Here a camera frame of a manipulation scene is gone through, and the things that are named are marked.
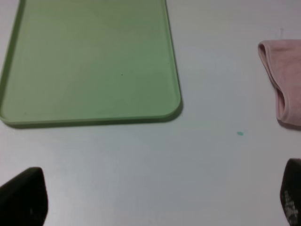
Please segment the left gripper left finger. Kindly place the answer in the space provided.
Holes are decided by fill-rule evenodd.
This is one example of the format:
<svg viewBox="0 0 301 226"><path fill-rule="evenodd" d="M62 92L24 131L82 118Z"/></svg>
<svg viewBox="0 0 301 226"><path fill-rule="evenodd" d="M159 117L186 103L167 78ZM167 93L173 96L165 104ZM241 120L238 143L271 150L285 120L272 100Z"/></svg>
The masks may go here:
<svg viewBox="0 0 301 226"><path fill-rule="evenodd" d="M30 167L0 187L2 226L42 226L48 214L43 170Z"/></svg>

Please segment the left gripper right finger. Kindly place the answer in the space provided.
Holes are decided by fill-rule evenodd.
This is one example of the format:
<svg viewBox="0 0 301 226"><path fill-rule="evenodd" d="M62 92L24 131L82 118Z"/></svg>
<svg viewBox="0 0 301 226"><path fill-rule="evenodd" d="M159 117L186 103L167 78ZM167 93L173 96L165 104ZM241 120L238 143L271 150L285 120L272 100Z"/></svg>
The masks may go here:
<svg viewBox="0 0 301 226"><path fill-rule="evenodd" d="M301 160L289 159L284 170L280 201L290 226L301 225Z"/></svg>

